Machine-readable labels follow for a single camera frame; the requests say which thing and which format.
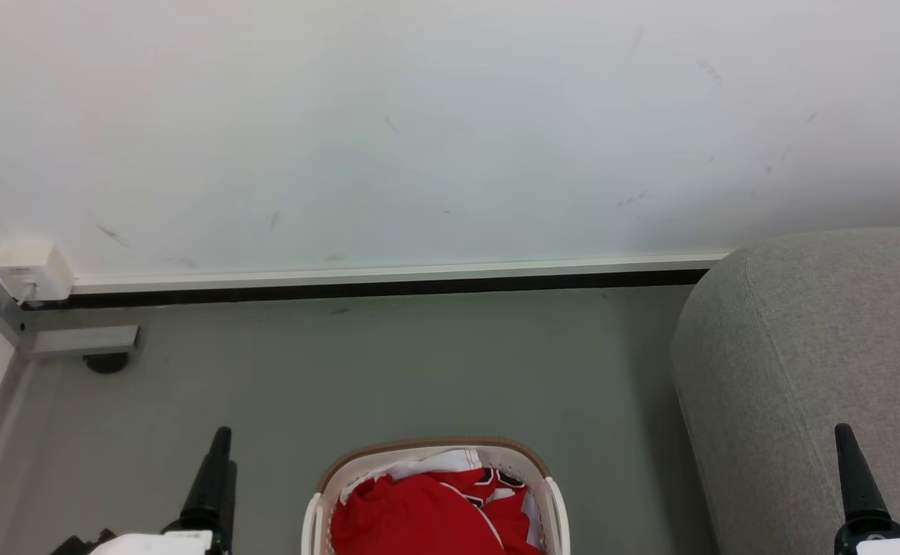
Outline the black round frame foot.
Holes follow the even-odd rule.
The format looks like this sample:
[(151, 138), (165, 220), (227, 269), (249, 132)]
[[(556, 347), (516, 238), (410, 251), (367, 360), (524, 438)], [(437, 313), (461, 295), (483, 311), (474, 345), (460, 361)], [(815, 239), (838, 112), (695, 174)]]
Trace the black round frame foot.
[(115, 375), (122, 372), (129, 364), (129, 352), (102, 352), (102, 354), (83, 355), (84, 365), (97, 375)]

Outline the grey fabric sofa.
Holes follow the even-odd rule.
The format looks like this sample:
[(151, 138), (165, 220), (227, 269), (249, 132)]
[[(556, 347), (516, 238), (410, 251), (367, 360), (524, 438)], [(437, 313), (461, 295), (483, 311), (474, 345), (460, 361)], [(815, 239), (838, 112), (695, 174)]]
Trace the grey fabric sofa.
[(720, 555), (833, 555), (835, 426), (900, 523), (900, 228), (778, 237), (693, 289), (674, 383)]

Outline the white laundry basket brown rim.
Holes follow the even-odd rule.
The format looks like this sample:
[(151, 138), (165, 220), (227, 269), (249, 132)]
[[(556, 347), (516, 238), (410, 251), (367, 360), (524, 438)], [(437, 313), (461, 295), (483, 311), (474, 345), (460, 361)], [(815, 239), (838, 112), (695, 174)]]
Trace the white laundry basket brown rim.
[(324, 472), (305, 510), (300, 555), (336, 555), (329, 526), (334, 506), (345, 487), (369, 472), (391, 464), (408, 463), (455, 449), (472, 449), (481, 463), (503, 470), (524, 482), (538, 510), (538, 540), (544, 555), (573, 555), (569, 512), (562, 489), (544, 458), (516, 440), (481, 436), (436, 436), (395, 440), (365, 446), (338, 459)]

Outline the white wall socket box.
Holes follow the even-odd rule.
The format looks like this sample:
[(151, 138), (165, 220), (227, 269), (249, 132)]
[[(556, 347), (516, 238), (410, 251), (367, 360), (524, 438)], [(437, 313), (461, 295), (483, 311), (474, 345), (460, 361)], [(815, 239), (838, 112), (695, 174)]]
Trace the white wall socket box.
[(0, 282), (22, 306), (69, 298), (76, 277), (54, 243), (26, 238), (0, 249)]

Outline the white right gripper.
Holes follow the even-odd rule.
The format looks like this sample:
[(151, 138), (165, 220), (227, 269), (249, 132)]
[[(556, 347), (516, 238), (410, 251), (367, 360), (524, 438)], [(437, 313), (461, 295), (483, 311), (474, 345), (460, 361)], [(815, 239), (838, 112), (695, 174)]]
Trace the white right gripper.
[(834, 555), (900, 555), (900, 524), (891, 520), (849, 424), (835, 426), (835, 449), (845, 524), (835, 534)]

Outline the white wall baseboard strip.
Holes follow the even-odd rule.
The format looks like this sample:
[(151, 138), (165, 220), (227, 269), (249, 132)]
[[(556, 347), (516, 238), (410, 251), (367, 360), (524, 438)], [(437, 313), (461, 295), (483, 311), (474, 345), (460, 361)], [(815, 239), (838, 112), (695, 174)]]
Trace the white wall baseboard strip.
[(538, 278), (574, 274), (622, 274), (634, 271), (707, 270), (728, 252), (690, 255), (591, 257), (542, 262), (450, 264), (376, 268), (329, 268), (319, 271), (266, 271), (266, 273), (129, 275), (78, 277), (71, 294), (154, 294), (213, 289), (320, 287), (321, 285), (382, 284), (382, 282), (493, 280)]

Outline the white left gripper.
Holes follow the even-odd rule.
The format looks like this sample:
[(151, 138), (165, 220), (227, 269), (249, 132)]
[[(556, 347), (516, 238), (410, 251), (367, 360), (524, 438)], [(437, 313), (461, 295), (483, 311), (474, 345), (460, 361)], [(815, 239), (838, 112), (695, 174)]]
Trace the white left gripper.
[(231, 555), (237, 492), (231, 445), (231, 428), (221, 426), (196, 472), (180, 522), (163, 533), (97, 540), (86, 555)]

